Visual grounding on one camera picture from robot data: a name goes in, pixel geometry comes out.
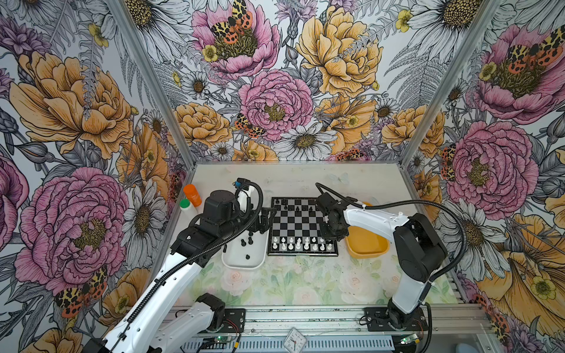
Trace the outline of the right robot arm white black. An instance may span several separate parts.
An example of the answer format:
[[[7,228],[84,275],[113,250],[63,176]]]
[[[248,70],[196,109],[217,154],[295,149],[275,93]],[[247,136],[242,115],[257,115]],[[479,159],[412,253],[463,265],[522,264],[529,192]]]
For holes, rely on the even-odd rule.
[[[337,200],[329,193],[316,199],[316,208],[322,212],[320,234],[327,240],[340,241],[350,235],[350,228],[357,227],[394,245],[401,268],[399,286],[389,300],[386,315],[377,322],[402,330],[418,316],[425,300],[447,257],[447,249],[433,229],[427,216],[415,213],[387,212],[386,206],[367,206],[348,199]]]

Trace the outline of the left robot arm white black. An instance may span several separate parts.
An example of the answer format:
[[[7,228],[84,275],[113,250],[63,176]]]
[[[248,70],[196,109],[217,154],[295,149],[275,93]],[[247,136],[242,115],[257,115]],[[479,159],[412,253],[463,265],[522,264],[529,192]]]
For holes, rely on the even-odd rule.
[[[238,179],[235,187],[206,198],[203,212],[177,236],[152,285],[104,338],[88,341],[84,352],[176,352],[195,335],[221,329],[225,303],[212,294],[201,295],[168,324],[163,321],[217,252],[242,233],[259,229],[263,191],[247,179]]]

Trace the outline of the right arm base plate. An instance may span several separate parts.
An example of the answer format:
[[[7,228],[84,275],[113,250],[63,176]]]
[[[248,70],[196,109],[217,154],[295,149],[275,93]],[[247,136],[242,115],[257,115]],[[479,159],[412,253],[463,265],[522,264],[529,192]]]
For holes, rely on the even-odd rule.
[[[388,307],[365,307],[361,322],[369,332],[423,332],[428,329],[428,320],[420,307],[409,314]]]

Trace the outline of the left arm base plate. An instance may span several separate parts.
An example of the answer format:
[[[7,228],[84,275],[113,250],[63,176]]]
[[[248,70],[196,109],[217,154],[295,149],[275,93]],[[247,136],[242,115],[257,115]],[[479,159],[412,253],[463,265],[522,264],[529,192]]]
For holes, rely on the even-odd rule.
[[[247,310],[244,308],[226,308],[218,329],[219,333],[240,334],[244,332]]]

